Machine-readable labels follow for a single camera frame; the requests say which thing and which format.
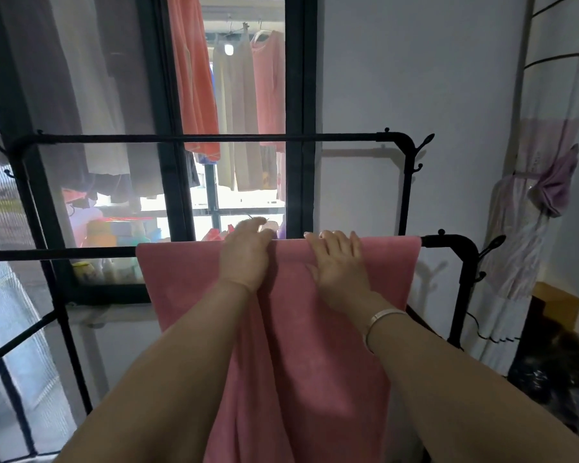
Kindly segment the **white striped curtain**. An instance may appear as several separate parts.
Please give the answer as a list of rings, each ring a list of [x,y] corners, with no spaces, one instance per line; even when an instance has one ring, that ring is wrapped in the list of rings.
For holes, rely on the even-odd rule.
[[[520,90],[502,178],[490,204],[486,242],[506,237],[480,262],[461,346],[506,377],[519,348],[551,221],[528,199],[533,180],[579,144],[579,0],[531,0]]]

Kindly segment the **pink curtain tie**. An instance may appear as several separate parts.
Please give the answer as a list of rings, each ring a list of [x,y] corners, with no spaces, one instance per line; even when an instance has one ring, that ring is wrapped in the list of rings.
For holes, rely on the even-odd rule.
[[[528,199],[548,218],[563,216],[571,199],[571,186],[575,170],[579,163],[579,144],[575,143],[553,164],[542,173],[517,172],[516,179],[533,180],[535,183],[528,190]]]

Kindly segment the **person's left hand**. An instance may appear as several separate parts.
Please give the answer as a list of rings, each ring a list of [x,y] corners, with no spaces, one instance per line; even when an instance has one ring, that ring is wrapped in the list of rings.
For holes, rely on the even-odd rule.
[[[219,256],[218,282],[234,284],[255,294],[261,287],[269,267],[270,242],[275,232],[261,228],[256,236],[225,237]]]

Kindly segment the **person's left forearm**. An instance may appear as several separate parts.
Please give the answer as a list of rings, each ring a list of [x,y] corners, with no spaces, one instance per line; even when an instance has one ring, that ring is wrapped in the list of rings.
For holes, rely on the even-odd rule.
[[[54,463],[202,463],[238,326],[260,286],[219,280],[136,359]]]

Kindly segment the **grey hanging garment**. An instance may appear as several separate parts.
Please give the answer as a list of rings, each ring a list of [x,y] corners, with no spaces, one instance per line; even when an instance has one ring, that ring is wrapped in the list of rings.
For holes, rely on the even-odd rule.
[[[49,0],[0,0],[0,13],[22,84],[33,130],[83,134],[69,68]],[[87,193],[94,177],[83,144],[42,146],[48,180]]]

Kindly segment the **pink hanging garment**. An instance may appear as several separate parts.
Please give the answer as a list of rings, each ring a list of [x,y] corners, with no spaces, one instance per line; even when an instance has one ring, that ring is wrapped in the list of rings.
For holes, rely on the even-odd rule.
[[[285,37],[279,31],[260,31],[251,41],[253,54],[257,125],[260,134],[286,132]],[[277,190],[277,200],[286,201],[286,163],[284,142],[263,141],[264,155],[276,158],[276,171],[265,170],[266,189]]]

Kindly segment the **yellow wooden box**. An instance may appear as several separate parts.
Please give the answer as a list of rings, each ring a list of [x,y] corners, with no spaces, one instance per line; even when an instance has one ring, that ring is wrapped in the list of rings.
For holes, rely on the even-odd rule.
[[[536,283],[532,295],[542,317],[557,322],[566,331],[575,331],[579,318],[579,297],[543,281]]]

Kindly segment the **pink towel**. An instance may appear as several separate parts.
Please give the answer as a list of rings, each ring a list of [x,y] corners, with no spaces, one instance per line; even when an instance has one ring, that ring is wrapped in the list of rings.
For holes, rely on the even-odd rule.
[[[372,289],[404,310],[420,237],[362,245]],[[217,279],[221,248],[221,241],[136,247],[162,331]],[[388,417],[391,385],[379,361],[318,297],[308,242],[269,248],[271,272],[241,322],[204,463],[396,463],[400,425]]]

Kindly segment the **black window frame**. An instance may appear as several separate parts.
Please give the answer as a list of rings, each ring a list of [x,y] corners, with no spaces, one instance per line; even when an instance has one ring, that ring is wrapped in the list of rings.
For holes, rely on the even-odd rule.
[[[260,31],[279,31],[285,37],[286,132],[315,132],[316,10],[317,0],[200,0],[214,87],[215,46],[249,41]],[[167,0],[136,0],[149,78],[155,134],[182,135],[170,18]],[[9,147],[33,130],[5,23],[0,13],[0,145]],[[286,201],[277,190],[266,189],[265,170],[276,171],[276,158],[261,147],[264,189],[232,191],[217,181],[220,144],[157,144],[163,194],[156,199],[133,194],[126,144],[84,144],[88,171],[94,177],[87,193],[55,186],[46,175],[40,149],[32,147],[24,164],[36,197],[47,247],[134,248],[141,242],[195,241],[194,222],[213,228],[238,216],[284,216],[290,236],[312,225],[304,222],[303,172],[314,163],[304,161],[303,145],[286,144]],[[30,225],[20,250],[38,248]],[[52,262],[58,300],[84,305],[147,303],[141,271],[134,257]]]

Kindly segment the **dark hanging garment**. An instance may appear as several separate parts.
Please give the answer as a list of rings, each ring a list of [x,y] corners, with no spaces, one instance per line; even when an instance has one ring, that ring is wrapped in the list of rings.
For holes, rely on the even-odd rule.
[[[136,0],[94,0],[102,52],[116,84],[124,131],[155,134],[151,94]],[[163,194],[154,143],[126,144],[133,194],[156,199]]]

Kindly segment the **black plastic bag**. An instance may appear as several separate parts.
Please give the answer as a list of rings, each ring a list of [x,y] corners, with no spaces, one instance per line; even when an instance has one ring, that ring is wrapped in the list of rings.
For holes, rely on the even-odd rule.
[[[561,331],[517,351],[508,381],[579,436],[579,335]]]

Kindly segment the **beige hanging garment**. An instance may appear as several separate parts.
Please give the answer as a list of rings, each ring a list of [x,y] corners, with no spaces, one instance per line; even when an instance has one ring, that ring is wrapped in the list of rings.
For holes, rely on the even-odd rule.
[[[214,92],[220,134],[258,134],[253,54],[248,34],[230,45],[215,46]],[[220,143],[217,181],[232,191],[264,189],[261,146],[258,142]]]

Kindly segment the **person's right hand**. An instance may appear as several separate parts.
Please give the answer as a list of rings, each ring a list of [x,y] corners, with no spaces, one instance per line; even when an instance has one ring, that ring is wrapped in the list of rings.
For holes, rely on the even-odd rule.
[[[357,328],[362,328],[380,311],[380,295],[371,288],[364,262],[355,260],[351,252],[351,233],[344,233],[344,254],[332,259],[325,251],[321,233],[304,233],[314,253],[316,264],[308,268],[319,295],[332,309],[343,313]]]

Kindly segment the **black metal clothes rack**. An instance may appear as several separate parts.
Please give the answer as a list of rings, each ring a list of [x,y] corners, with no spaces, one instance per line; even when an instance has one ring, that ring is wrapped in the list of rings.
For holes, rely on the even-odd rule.
[[[48,325],[57,322],[61,328],[63,341],[71,368],[77,382],[78,392],[84,407],[85,413],[92,411],[92,402],[85,382],[83,369],[77,353],[69,319],[66,311],[66,302],[58,300],[56,295],[60,293],[55,280],[52,262],[71,259],[101,259],[104,257],[128,258],[134,257],[135,248],[59,248],[49,249],[46,241],[46,231],[43,229],[39,218],[39,210],[36,204],[36,197],[30,183],[30,176],[25,167],[24,160],[26,154],[32,147],[38,145],[56,146],[59,144],[192,144],[192,143],[238,143],[248,144],[266,142],[296,142],[301,145],[315,144],[318,142],[391,142],[404,156],[403,162],[403,182],[400,204],[400,222],[398,234],[403,236],[406,233],[406,226],[409,212],[409,199],[412,186],[412,177],[420,171],[423,164],[416,163],[417,155],[421,150],[432,142],[435,134],[429,134],[421,144],[417,145],[403,132],[391,132],[388,128],[384,132],[374,133],[315,133],[315,134],[195,134],[195,135],[174,135],[161,136],[158,134],[46,134],[38,131],[16,139],[6,149],[0,145],[0,153],[5,155],[10,163],[11,171],[5,174],[15,179],[23,209],[25,211],[31,234],[38,248],[31,250],[0,250],[0,262],[25,261],[40,262],[46,274],[50,275],[47,284],[55,303],[53,309],[48,314],[42,316],[40,320],[28,327],[20,334],[17,334],[9,342],[0,346],[0,379],[7,392],[9,400],[12,402],[14,413],[18,419],[22,436],[29,447],[29,455],[11,460],[4,460],[0,463],[19,463],[25,460],[48,460],[60,453],[60,451],[38,452],[34,446],[34,439],[30,423],[23,407],[23,401],[12,380],[6,378],[7,366],[4,361],[9,353],[15,350],[30,338],[36,336]]]

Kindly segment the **person's right forearm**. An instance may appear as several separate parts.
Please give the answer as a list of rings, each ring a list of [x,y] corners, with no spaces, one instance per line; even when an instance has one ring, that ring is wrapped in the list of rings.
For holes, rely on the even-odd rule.
[[[435,463],[579,463],[579,437],[559,420],[381,299],[358,329]]]

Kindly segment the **white hanging garment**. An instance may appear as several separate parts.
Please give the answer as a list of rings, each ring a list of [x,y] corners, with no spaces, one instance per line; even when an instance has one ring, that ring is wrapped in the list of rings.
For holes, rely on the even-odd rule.
[[[125,134],[116,81],[102,51],[94,0],[49,0],[83,134]]]

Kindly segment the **orange hanging garment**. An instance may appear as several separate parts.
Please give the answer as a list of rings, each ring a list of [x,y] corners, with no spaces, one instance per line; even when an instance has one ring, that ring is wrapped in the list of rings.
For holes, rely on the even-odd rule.
[[[200,0],[167,0],[182,133],[219,134]]]

